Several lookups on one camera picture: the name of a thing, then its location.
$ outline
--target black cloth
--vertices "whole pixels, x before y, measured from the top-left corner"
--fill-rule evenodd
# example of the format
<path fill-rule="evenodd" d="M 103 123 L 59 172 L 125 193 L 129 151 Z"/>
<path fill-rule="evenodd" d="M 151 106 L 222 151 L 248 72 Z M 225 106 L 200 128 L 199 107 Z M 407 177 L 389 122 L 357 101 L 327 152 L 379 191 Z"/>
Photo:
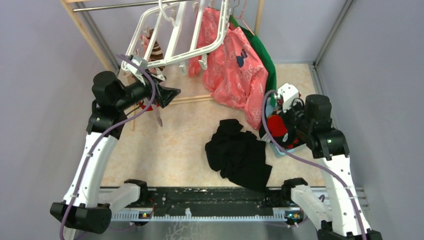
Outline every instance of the black cloth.
<path fill-rule="evenodd" d="M 241 132 L 237 119 L 219 122 L 212 140 L 204 146 L 212 170 L 222 178 L 258 192 L 264 192 L 270 178 L 270 165 L 265 164 L 266 142 L 257 140 L 251 132 Z"/>

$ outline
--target white drying rack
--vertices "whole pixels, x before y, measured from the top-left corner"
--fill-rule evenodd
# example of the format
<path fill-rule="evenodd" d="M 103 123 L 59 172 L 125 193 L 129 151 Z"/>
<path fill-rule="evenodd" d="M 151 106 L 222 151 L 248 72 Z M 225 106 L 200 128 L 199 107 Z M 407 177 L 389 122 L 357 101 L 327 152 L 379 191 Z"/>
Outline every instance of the white drying rack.
<path fill-rule="evenodd" d="M 183 73 L 187 73 L 187 66 L 186 66 L 185 60 L 193 58 L 193 57 L 197 57 L 197 56 L 202 56 L 201 60 L 199 60 L 199 63 L 203 69 L 206 69 L 207 68 L 206 54 L 214 51 L 223 43 L 227 29 L 229 27 L 229 23 L 228 23 L 228 20 L 230 17 L 229 1 L 230 0 L 222 0 L 219 24 L 218 24 L 218 34 L 217 34 L 216 40 L 210 45 L 207 45 L 201 48 L 196 48 L 196 45 L 199 39 L 199 32 L 200 32 L 200 27 L 202 22 L 203 10 L 205 6 L 205 0 L 199 0 L 199 1 L 196 0 L 193 3 L 193 9 L 195 12 L 197 12 L 197 17 L 196 17 L 196 23 L 194 26 L 193 37 L 191 39 L 190 49 L 188 52 L 174 55 L 176 46 L 178 44 L 178 40 L 180 38 L 184 14 L 189 4 L 187 1 L 183 1 L 183 2 L 176 2 L 176 3 L 167 3 L 166 5 L 163 5 L 162 0 L 159 0 L 159 6 L 150 8 L 149 10 L 145 11 L 143 15 L 141 15 L 137 28 L 135 29 L 134 35 L 132 36 L 131 43 L 129 44 L 128 49 L 126 51 L 126 55 L 129 56 L 135 53 L 137 43 L 142 34 L 142 31 L 146 33 L 147 18 L 150 15 L 155 14 L 157 16 L 157 20 L 154 26 L 153 33 L 151 34 L 151 38 L 150 38 L 150 42 L 148 44 L 147 50 L 144 53 L 143 58 L 145 60 L 148 60 L 150 58 L 150 55 L 152 54 L 153 46 L 158 37 L 158 32 L 159 32 L 161 22 L 163 19 L 172 23 L 173 30 L 171 33 L 171 37 L 169 39 L 168 47 L 166 49 L 166 52 L 164 53 L 163 59 L 150 61 L 147 64 L 147 68 L 148 69 L 158 68 L 158 67 L 162 67 L 162 66 L 166 66 L 170 64 L 180 63 L 179 66 L 181 70 L 183 71 Z M 176 16 L 173 16 L 173 17 L 167 16 L 165 10 L 174 9 L 176 7 L 178 7 Z M 122 62 L 121 69 L 125 72 L 130 71 L 125 61 Z"/>

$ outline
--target striped cloth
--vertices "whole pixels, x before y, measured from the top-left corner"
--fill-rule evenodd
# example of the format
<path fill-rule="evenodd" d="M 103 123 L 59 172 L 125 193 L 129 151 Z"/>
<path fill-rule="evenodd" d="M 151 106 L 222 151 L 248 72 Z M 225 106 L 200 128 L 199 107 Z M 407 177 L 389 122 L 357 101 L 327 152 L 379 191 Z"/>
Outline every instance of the striped cloth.
<path fill-rule="evenodd" d="M 153 31 L 154 31 L 154 29 L 150 29 L 147 36 L 144 36 L 144 35 L 140 36 L 141 45 L 144 49 L 144 52 L 146 52 L 147 47 L 149 46 L 150 39 L 152 38 Z M 158 41 L 154 41 L 154 45 L 153 45 L 153 49 L 152 49 L 151 54 L 150 54 L 149 62 L 162 60 L 162 59 L 164 59 L 164 53 L 162 52 L 161 46 L 159 46 Z M 161 71 L 163 71 L 165 66 L 160 66 L 158 68 Z"/>

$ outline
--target beige floor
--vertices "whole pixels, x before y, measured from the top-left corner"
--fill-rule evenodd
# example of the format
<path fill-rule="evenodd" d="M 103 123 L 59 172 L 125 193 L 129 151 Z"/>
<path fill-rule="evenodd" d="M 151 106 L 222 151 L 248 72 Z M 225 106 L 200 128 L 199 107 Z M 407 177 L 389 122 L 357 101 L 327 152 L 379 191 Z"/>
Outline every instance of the beige floor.
<path fill-rule="evenodd" d="M 315 92 L 307 64 L 280 64 L 277 86 L 290 83 L 302 98 Z M 167 67 L 166 85 L 182 89 L 181 97 L 207 94 L 201 79 L 182 76 L 178 68 Z M 244 112 L 219 105 L 213 100 L 170 105 L 160 110 L 163 127 L 152 112 L 125 125 L 103 176 L 102 186 L 119 186 L 127 179 L 146 181 L 154 187 L 233 187 L 209 168 L 205 144 L 216 132 L 220 120 L 238 119 L 243 131 L 253 131 Z M 313 160 L 305 147 L 295 154 Z M 272 166 L 268 186 L 281 186 L 286 179 L 303 177 L 311 186 L 324 186 L 320 171 L 288 156 L 277 158 L 267 146 L 266 163 Z"/>

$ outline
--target green cloth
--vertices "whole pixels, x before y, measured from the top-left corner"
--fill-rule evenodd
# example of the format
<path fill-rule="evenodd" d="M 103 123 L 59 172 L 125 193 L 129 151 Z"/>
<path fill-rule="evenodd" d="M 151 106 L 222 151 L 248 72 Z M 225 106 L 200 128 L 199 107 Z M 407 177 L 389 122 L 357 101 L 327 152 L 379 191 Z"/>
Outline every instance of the green cloth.
<path fill-rule="evenodd" d="M 245 29 L 239 25 L 237 20 L 233 17 L 233 15 L 229 16 L 229 22 L 234 25 L 235 28 L 240 27 L 241 30 L 243 30 L 244 35 L 246 35 L 247 40 L 249 41 L 250 45 L 252 46 L 253 50 L 256 52 L 257 56 L 262 61 L 263 66 L 265 67 L 266 71 L 268 71 L 268 78 L 266 79 L 266 86 L 265 86 L 265 92 L 268 92 L 269 90 L 276 90 L 277 89 L 277 71 L 276 66 L 273 63 L 273 60 L 271 59 L 270 55 L 267 52 L 267 49 L 262 44 L 261 40 L 258 36 L 253 35 L 251 31 L 248 29 Z M 274 95 L 271 95 L 271 106 L 276 106 L 276 100 L 274 99 Z"/>

